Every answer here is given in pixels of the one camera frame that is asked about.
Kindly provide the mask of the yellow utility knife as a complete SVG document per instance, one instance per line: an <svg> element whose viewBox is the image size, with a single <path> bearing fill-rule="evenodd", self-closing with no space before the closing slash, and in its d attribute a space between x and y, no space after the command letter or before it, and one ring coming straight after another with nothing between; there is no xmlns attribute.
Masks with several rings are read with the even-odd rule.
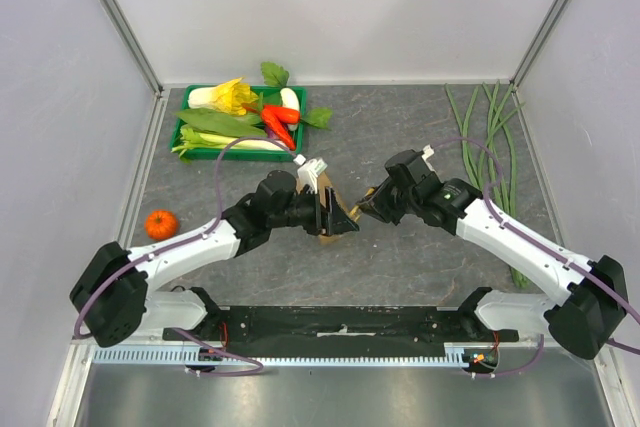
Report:
<svg viewBox="0 0 640 427"><path fill-rule="evenodd" d="M374 187L370 187L367 192L366 192L366 196L370 195L371 193L373 193L375 190ZM351 211L349 212L349 217L353 220L353 221L357 221L362 215L362 210L360 208L360 206L358 204L356 204Z"/></svg>

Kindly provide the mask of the brown cardboard express box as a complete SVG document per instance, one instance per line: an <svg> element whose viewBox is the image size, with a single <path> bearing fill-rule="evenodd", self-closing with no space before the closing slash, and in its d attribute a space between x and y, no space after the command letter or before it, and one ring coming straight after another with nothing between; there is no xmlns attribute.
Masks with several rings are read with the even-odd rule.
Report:
<svg viewBox="0 0 640 427"><path fill-rule="evenodd" d="M318 194L319 194L319 198L320 198L320 204L323 207L327 207L328 206L328 200L327 200L327 196L325 193L325 189L327 187L330 187L334 190L335 193L335 197L336 200L338 202L338 204L340 205L341 208L346 209L347 205L344 201L344 199L341 197L340 193L338 192L337 188L334 186L332 180L330 179L329 175L327 174L326 171L324 171L318 178ZM338 241L341 238L340 235L335 235L335 236L325 236L325 235L319 235L317 237L319 243L321 246L325 247L328 246L330 244L333 244L334 242Z"/></svg>

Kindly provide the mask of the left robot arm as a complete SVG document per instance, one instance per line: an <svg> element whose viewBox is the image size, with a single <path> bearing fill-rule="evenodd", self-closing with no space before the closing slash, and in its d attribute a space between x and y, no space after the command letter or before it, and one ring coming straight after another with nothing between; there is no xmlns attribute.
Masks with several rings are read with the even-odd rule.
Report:
<svg viewBox="0 0 640 427"><path fill-rule="evenodd" d="M77 338L112 347L141 327L180 328L198 340L219 329L211 301L197 289L160 293L166 283L207 264L239 257L266 243L273 230L301 227L331 236L349 224L331 187L299 188L296 178L273 171L256 190L200 228L139 249L112 241L98 248L69 294L78 312Z"/></svg>

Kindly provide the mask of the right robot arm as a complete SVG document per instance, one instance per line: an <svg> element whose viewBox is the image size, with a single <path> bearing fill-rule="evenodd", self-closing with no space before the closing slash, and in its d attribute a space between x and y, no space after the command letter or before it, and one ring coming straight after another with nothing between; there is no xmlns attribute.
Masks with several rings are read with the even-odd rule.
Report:
<svg viewBox="0 0 640 427"><path fill-rule="evenodd" d="M535 333L577 357L594 359L631 311L622 265L607 255L592 260L555 244L462 179L441 181L428 161L432 153L425 147L391 157L386 179L357 208L394 225L414 215L490 252L539 288L537 294L483 290L475 306L458 315L465 338L477 341L500 330Z"/></svg>

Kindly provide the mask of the green leaf beside tray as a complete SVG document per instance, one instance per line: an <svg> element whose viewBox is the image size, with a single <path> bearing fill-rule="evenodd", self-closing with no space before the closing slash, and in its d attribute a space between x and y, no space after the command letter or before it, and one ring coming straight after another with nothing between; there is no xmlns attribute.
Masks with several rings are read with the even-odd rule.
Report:
<svg viewBox="0 0 640 427"><path fill-rule="evenodd" d="M301 116L301 122L317 129L329 129L329 123L333 116L333 110L328 107L317 107L309 110Z"/></svg>

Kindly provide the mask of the red chili pepper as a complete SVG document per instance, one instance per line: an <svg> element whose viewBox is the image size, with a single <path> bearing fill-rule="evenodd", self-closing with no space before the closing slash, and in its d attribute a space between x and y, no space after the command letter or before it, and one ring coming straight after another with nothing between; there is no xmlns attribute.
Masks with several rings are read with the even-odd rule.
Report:
<svg viewBox="0 0 640 427"><path fill-rule="evenodd" d="M296 149L296 143L289 133L288 125L296 126L299 123L301 114L298 110L272 104L265 104L261 110L258 110L256 104L244 104L243 107L250 112L258 113L263 123L288 149Z"/></svg>

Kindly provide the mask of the white radish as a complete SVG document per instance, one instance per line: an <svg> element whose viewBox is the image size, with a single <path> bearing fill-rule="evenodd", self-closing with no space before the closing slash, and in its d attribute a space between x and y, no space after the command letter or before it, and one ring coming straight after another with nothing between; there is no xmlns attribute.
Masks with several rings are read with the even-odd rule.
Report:
<svg viewBox="0 0 640 427"><path fill-rule="evenodd" d="M300 102L296 93L289 87L282 88L280 90L282 106L286 109L295 111L296 114L291 114L289 118L291 122L287 123L290 131L295 131L300 122Z"/></svg>

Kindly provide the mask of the green long beans bundle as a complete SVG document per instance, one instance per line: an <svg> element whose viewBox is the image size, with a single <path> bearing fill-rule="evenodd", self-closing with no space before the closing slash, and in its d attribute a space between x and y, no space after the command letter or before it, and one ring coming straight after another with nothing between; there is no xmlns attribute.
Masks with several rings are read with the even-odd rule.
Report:
<svg viewBox="0 0 640 427"><path fill-rule="evenodd" d="M513 100L512 85L504 88L499 81L492 86L483 83L473 88L465 109L458 107L452 88L444 87L446 98L458 128L458 134L469 137L471 123L481 95L487 101L484 121L484 147L473 150L473 144L462 142L462 161L471 184L479 189L493 184L492 199L506 214L514 216L517 210L518 156L515 139L510 127L522 104Z"/></svg>

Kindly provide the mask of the green plastic tray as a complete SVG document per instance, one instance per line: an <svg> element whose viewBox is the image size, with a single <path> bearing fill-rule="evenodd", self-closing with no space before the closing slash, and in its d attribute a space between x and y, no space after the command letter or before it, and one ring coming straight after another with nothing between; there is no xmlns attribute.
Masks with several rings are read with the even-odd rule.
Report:
<svg viewBox="0 0 640 427"><path fill-rule="evenodd" d="M185 113L189 113L191 110L194 112L198 109L190 109L188 106L188 98L190 94L202 88L209 88L212 86L206 85L190 85L186 88L182 105L180 110L175 114L179 120L176 121L176 126L173 131L173 135L169 144L169 149L172 153L178 155L180 159L185 162L195 160L216 160L228 143L236 140L237 136L224 136L219 132L214 131L202 131L197 129L191 123L188 123L184 118L195 118L191 113L185 117ZM265 99L267 97L275 98L276 94L279 94L279 89L275 87L267 86L251 86L252 91L255 91L258 96L262 95ZM300 103L300 113L306 114L309 109L307 108L307 90L303 87L292 87L293 92ZM265 125L258 120L262 120L260 114L250 112L244 116L235 116L234 119L239 119L238 122L244 122L255 129L264 131ZM293 149L294 156L301 153L304 139L303 126L297 127L297 129L291 133L293 142L295 143L295 149ZM291 160L292 157L286 151L286 146L281 142L279 137L274 138L276 144L265 142L266 137L260 137L260 141L245 140L239 144L235 144L224 155L223 160L237 160L237 161L264 161L264 162L286 162Z"/></svg>

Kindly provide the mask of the large green leaf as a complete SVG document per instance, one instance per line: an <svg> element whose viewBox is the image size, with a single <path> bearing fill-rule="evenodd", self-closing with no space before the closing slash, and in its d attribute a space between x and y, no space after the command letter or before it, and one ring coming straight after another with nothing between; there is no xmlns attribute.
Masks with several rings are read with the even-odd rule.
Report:
<svg viewBox="0 0 640 427"><path fill-rule="evenodd" d="M220 134L227 137L266 138L267 133L260 128L262 120L255 114L234 116L211 109L184 109L176 116L194 129Z"/></svg>

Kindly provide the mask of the green leaf sprig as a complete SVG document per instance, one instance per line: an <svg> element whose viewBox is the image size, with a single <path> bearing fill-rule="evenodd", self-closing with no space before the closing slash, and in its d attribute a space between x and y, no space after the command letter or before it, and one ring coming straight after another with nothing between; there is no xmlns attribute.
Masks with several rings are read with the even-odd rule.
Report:
<svg viewBox="0 0 640 427"><path fill-rule="evenodd" d="M266 86L279 89L288 86L290 73L283 66L265 61L260 64L260 71Z"/></svg>

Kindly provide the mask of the yellow napa cabbage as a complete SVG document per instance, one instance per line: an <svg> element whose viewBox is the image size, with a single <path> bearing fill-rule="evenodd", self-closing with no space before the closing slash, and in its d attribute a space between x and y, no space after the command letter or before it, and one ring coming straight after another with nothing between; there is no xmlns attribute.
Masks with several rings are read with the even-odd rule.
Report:
<svg viewBox="0 0 640 427"><path fill-rule="evenodd" d="M187 104L191 109L210 109L232 116L243 116L247 113L245 105L254 104L257 100L258 95L240 77L214 87L192 90Z"/></svg>

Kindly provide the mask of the green white celery stalk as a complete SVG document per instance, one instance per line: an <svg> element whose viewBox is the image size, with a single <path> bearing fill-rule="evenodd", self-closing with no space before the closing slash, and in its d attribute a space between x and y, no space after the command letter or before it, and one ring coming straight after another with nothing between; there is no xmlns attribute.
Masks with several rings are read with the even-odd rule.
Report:
<svg viewBox="0 0 640 427"><path fill-rule="evenodd" d="M222 151L236 141L215 133L198 131L183 125L174 139L170 151L183 161L215 160ZM280 140L249 138L232 145L225 153L225 160L240 161L286 161L289 149Z"/></svg>

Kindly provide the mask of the small orange pumpkin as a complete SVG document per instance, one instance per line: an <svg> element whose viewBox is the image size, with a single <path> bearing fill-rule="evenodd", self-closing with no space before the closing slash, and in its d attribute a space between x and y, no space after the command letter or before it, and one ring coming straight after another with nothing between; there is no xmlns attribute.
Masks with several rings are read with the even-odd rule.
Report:
<svg viewBox="0 0 640 427"><path fill-rule="evenodd" d="M178 218L167 210L153 211L147 216L144 223L147 236L154 241L164 241L174 237L179 227Z"/></svg>

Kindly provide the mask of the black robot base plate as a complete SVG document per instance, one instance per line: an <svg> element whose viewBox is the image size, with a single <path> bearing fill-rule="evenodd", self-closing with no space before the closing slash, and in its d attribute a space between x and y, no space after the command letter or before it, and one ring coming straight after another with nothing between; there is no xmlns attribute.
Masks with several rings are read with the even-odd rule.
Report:
<svg viewBox="0 0 640 427"><path fill-rule="evenodd" d="M435 356L444 353L447 343L519 340L515 330L485 327L468 308L433 306L231 306L188 333L251 357Z"/></svg>

